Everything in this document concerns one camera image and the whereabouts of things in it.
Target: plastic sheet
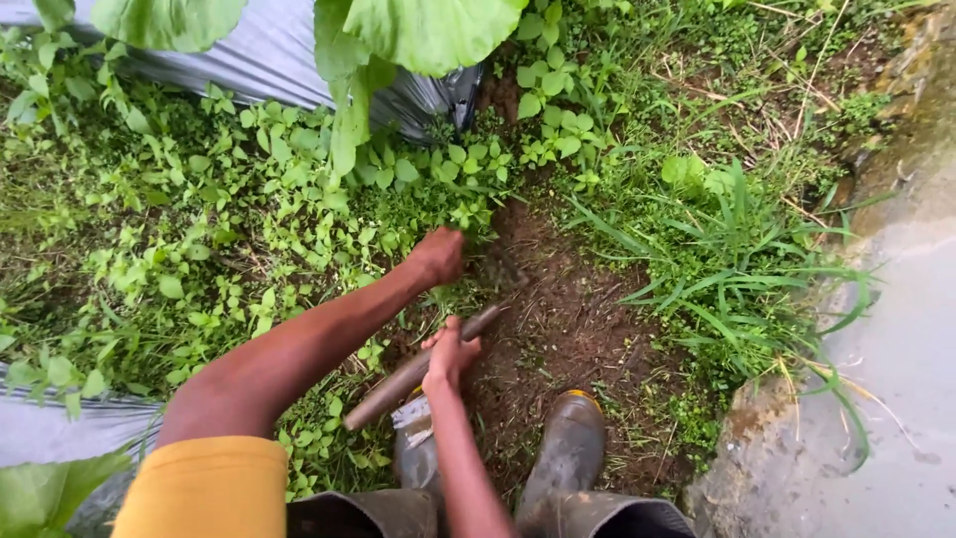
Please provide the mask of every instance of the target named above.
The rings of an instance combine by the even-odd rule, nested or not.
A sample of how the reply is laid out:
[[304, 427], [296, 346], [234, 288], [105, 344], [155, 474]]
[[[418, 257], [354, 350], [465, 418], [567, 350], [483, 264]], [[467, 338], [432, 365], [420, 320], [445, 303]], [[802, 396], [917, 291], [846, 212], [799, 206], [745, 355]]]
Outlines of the plastic sheet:
[[[0, 377], [7, 365], [0, 363]], [[85, 460], [125, 448], [138, 464], [156, 445], [163, 425], [161, 404], [124, 396], [108, 401], [83, 399], [79, 419], [70, 420], [63, 405], [47, 389], [41, 405], [29, 391], [0, 382], [0, 467], [20, 463]], [[74, 538], [106, 538], [136, 475], [131, 469], [104, 482], [76, 510], [67, 531]]]
[[[76, 0], [77, 40], [102, 35], [89, 23], [95, 0]], [[313, 2], [249, 0], [236, 28], [205, 53], [183, 54], [134, 50], [126, 66], [133, 72], [171, 82], [204, 94], [207, 81], [235, 92], [237, 102], [268, 98], [313, 109], [335, 108], [329, 85], [315, 72]], [[40, 26], [31, 0], [0, 0], [0, 25]], [[373, 125], [399, 122], [403, 136], [430, 142], [428, 127], [436, 120], [465, 128], [473, 116], [473, 101], [481, 67], [460, 68], [442, 77], [411, 74], [401, 67], [395, 81], [372, 98]]]

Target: forearm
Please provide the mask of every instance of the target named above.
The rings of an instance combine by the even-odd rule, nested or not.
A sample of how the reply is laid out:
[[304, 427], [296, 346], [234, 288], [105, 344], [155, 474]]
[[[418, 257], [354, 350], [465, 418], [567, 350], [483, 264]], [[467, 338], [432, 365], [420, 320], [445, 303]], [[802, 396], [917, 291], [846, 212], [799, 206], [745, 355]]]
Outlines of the forearm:
[[272, 437], [275, 420], [428, 289], [402, 263], [359, 290], [226, 353], [175, 394], [157, 445], [196, 437]]
[[448, 384], [426, 389], [453, 538], [517, 537], [478, 454], [465, 404]]

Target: grass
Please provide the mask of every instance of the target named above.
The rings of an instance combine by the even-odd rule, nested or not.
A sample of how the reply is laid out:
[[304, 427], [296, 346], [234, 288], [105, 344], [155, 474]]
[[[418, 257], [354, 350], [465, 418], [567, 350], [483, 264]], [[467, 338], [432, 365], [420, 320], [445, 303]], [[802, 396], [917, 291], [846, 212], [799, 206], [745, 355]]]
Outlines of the grass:
[[[548, 7], [532, 2], [528, 13]], [[380, 276], [431, 227], [457, 225], [479, 245], [493, 238], [493, 212], [520, 197], [583, 241], [582, 263], [647, 276], [622, 302], [660, 324], [657, 349], [687, 359], [645, 380], [640, 404], [605, 408], [621, 423], [656, 417], [669, 432], [632, 428], [636, 450], [654, 438], [706, 469], [735, 389], [825, 363], [813, 290], [866, 282], [825, 248], [848, 234], [840, 216], [850, 208], [834, 199], [847, 171], [834, 155], [887, 130], [874, 120], [885, 98], [856, 91], [858, 66], [832, 60], [868, 32], [891, 54], [898, 34], [880, 1], [563, 9], [555, 43], [517, 34], [494, 59], [501, 76], [520, 73], [537, 113], [523, 104], [517, 126], [480, 115], [462, 147], [380, 133], [340, 184], [325, 170], [328, 111], [236, 110], [217, 88], [200, 99], [122, 78], [113, 68], [123, 51], [105, 43], [81, 49], [115, 52], [96, 72], [65, 44], [50, 70], [38, 49], [62, 36], [7, 31], [0, 358], [15, 365], [10, 381], [59, 387], [73, 414], [76, 391], [165, 400], [227, 349]], [[521, 69], [538, 61], [559, 88]], [[14, 99], [36, 73], [50, 97], [20, 110]], [[397, 178], [401, 160], [414, 178], [408, 168]], [[475, 308], [493, 292], [480, 287], [423, 298], [408, 312], [416, 332], [440, 317], [416, 312]], [[387, 426], [339, 426], [342, 402], [383, 373], [386, 347], [370, 341], [277, 425], [292, 455], [290, 498], [389, 483]], [[537, 371], [534, 361], [526, 367]], [[838, 376], [817, 370], [848, 401]], [[683, 391], [659, 390], [662, 376]]]

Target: person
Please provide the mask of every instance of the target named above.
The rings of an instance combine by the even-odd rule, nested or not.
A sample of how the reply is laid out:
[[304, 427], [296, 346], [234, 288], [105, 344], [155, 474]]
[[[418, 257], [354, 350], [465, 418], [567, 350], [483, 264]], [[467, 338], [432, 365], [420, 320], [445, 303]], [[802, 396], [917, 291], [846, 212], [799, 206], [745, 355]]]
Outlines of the person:
[[396, 413], [402, 489], [285, 503], [288, 456], [272, 440], [276, 420], [421, 293], [457, 280], [464, 242], [439, 228], [381, 279], [245, 342], [186, 381], [113, 537], [692, 536], [670, 503], [588, 491], [604, 428], [585, 392], [555, 402], [516, 523], [485, 471], [460, 395], [461, 373], [481, 341], [462, 342], [454, 316], [424, 343], [433, 349], [424, 397]]

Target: large green leaf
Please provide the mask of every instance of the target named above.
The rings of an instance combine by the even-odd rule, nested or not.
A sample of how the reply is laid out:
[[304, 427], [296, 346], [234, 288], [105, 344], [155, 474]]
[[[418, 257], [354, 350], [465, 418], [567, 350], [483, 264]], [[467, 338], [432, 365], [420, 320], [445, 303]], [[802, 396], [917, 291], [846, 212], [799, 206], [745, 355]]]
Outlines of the large green leaf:
[[97, 0], [90, 22], [141, 49], [200, 53], [239, 23], [246, 0]]
[[335, 176], [342, 177], [355, 167], [356, 147], [368, 142], [370, 136], [368, 107], [372, 94], [391, 84], [395, 74], [394, 64], [371, 55], [368, 65], [359, 66], [351, 78], [329, 84], [332, 100], [336, 103], [331, 147]]
[[129, 464], [128, 456], [106, 454], [0, 468], [0, 536], [53, 535], [94, 489]]
[[315, 70], [326, 82], [349, 78], [368, 64], [368, 46], [342, 30], [351, 7], [352, 0], [320, 0], [313, 5]]
[[74, 0], [33, 0], [33, 6], [40, 14], [43, 28], [47, 32], [59, 30], [73, 22], [76, 14]]
[[[324, 6], [332, 0], [318, 0]], [[442, 77], [491, 54], [528, 0], [354, 0], [345, 32], [414, 73]]]

